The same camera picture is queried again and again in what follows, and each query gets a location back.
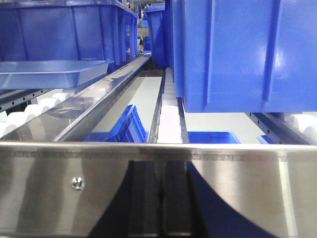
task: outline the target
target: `metal rail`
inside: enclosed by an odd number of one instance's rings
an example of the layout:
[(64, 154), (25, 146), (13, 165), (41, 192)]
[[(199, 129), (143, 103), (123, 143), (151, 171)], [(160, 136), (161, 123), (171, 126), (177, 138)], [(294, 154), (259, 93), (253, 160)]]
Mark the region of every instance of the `metal rail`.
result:
[(51, 89), (0, 90), (0, 112), (36, 98)]
[(276, 144), (315, 145), (312, 140), (270, 113), (248, 113), (247, 116)]
[(148, 140), (149, 143), (156, 143), (158, 140), (159, 116), (160, 116), (160, 110), (162, 107), (162, 94), (163, 94), (164, 86), (165, 86), (165, 75), (166, 73), (164, 71), (162, 80), (159, 86), (158, 99), (155, 106), (153, 121), (152, 121), (151, 130), (149, 134), (149, 140)]
[(149, 61), (150, 54), (107, 75), (2, 140), (83, 141)]
[[(316, 146), (0, 142), (0, 153), (0, 236), (85, 237), (111, 205), (131, 162), (169, 160), (191, 161), (208, 183), (197, 192), (198, 202), (215, 191), (232, 211), (276, 237), (313, 238), (317, 232)], [(79, 178), (84, 184), (72, 187)], [(195, 180), (192, 186), (199, 190)], [(111, 219), (103, 231), (112, 229)]]

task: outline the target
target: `blue plastic crate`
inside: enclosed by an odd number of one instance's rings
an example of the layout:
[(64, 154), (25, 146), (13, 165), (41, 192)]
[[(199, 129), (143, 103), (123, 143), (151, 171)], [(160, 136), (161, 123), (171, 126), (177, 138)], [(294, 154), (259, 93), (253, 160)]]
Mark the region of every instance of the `blue plastic crate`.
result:
[(134, 59), (137, 15), (116, 0), (16, 0), (0, 3), (0, 59)]
[(142, 17), (142, 28), (148, 28), (148, 27), (149, 27), (148, 16), (144, 14)]
[(150, 53), (151, 52), (151, 43), (150, 38), (148, 36), (144, 37), (143, 39), (143, 53)]
[(170, 23), (164, 3), (152, 4), (145, 8), (150, 31), (152, 59), (160, 67), (169, 66)]
[(0, 62), (0, 89), (75, 88), (107, 72), (111, 61)]
[(135, 104), (131, 104), (127, 106), (110, 132), (92, 132), (85, 141), (144, 143), (147, 141), (147, 135)]
[(232, 131), (189, 131), (188, 138), (190, 143), (240, 144)]
[(187, 112), (317, 110), (317, 1), (166, 0)]
[(268, 137), (268, 135), (259, 135), (258, 140), (261, 144), (275, 144), (271, 138)]

